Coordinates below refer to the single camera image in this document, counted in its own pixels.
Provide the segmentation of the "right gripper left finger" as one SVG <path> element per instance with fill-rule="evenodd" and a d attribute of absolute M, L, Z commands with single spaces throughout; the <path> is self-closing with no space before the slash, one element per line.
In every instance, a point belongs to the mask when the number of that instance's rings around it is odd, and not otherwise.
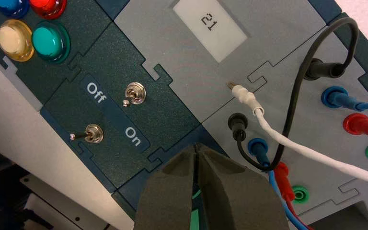
<path fill-rule="evenodd" d="M 188 145 L 147 180 L 134 229 L 190 229 L 197 147 L 196 143 Z"/>

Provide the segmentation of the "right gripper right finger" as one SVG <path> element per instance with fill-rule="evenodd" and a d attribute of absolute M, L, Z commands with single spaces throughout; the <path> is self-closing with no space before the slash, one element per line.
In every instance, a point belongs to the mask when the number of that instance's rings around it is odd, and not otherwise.
<path fill-rule="evenodd" d="M 280 199 L 262 175 L 196 143 L 197 183 L 210 230 L 287 230 Z"/>

